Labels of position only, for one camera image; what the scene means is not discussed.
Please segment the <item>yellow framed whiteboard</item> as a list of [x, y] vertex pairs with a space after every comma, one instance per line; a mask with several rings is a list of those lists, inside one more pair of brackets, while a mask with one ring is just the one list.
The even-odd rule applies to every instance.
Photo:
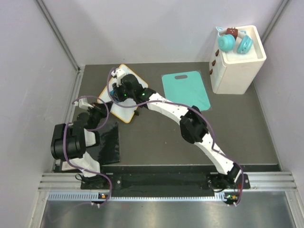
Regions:
[[[133, 74], [137, 78], [138, 82], [143, 86], [143, 88], [148, 87], [148, 84], [125, 64], [121, 64], [117, 69], [121, 69], [125, 73]], [[110, 91], [113, 90], [112, 84], [115, 83], [116, 81], [117, 81], [116, 78], [111, 78], [109, 80]], [[101, 92], [99, 98], [102, 99], [106, 103], [111, 101], [111, 99], [107, 93], [106, 87]], [[132, 99], [126, 99], [121, 104], [125, 105], [125, 106], [132, 106], [132, 105], [135, 105], [136, 103]], [[119, 107], [117, 104], [113, 104], [110, 112], [111, 112], [111, 114], [116, 116], [118, 119], [120, 119], [124, 123], [128, 124], [132, 120], [133, 116], [135, 115], [135, 111], [137, 110], [137, 108], [138, 107], [123, 108], [123, 107]]]

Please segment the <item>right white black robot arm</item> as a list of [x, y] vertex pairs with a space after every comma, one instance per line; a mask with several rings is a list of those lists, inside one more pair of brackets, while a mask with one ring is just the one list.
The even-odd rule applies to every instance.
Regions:
[[241, 166], [216, 145], [211, 126], [198, 107], [189, 107], [165, 99], [156, 91], [143, 87], [133, 74], [114, 70], [108, 77], [116, 79], [113, 84], [108, 83], [106, 86], [110, 99], [116, 105], [127, 108], [123, 102], [132, 99], [135, 102], [134, 107], [145, 107], [175, 121], [180, 127], [182, 138], [199, 147], [213, 162], [218, 173], [222, 175], [221, 180], [225, 187], [233, 188], [239, 179], [244, 178]]

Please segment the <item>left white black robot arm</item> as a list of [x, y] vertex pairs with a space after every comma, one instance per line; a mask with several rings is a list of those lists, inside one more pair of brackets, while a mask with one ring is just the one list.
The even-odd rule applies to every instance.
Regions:
[[67, 162], [80, 170], [83, 176], [91, 178], [97, 188], [107, 185], [108, 177], [100, 172], [101, 154], [111, 145], [106, 143], [111, 138], [111, 128], [96, 130], [100, 120], [107, 117], [113, 102], [88, 103], [82, 98], [74, 102], [75, 106], [85, 109], [71, 125], [62, 123], [54, 128], [51, 141], [51, 154], [54, 159]]

